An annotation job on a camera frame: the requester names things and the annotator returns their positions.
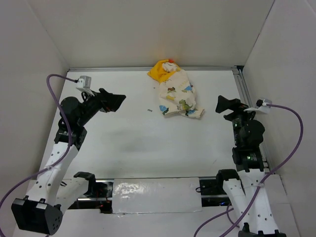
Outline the dinosaur print yellow-lined jacket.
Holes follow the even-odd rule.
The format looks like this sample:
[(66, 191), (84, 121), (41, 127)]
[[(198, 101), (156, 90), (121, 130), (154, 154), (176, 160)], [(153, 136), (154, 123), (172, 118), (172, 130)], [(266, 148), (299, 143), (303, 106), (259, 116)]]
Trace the dinosaur print yellow-lined jacket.
[(179, 114), (199, 119), (204, 108), (197, 104), (197, 93), (188, 74), (172, 60), (158, 61), (148, 76), (159, 83), (159, 110), (164, 117)]

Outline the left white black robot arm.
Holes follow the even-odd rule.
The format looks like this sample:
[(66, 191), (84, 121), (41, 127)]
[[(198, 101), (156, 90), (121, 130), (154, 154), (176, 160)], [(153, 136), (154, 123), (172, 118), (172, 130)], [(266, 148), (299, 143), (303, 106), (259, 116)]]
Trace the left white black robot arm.
[(15, 199), (11, 205), (21, 230), (54, 235), (65, 211), (79, 196), (92, 197), (97, 193), (96, 178), (92, 173), (80, 171), (70, 180), (63, 179), (87, 135), (84, 126), (98, 112), (116, 112), (126, 96), (102, 88), (81, 95), (83, 102), (76, 97), (62, 100), (61, 118), (44, 172), (38, 175), (25, 197)]

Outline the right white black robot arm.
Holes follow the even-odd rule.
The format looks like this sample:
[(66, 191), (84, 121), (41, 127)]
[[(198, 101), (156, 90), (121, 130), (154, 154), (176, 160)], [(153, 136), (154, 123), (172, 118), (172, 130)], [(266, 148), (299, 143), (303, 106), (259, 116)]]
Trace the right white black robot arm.
[(216, 176), (216, 190), (227, 194), (236, 217), (240, 220), (240, 237), (283, 237), (272, 214), (265, 185), (264, 162), (259, 145), (264, 126), (255, 120), (255, 111), (239, 99), (218, 96), (215, 111), (231, 110), (224, 119), (232, 122), (235, 146), (232, 158), (235, 169), (222, 169)]

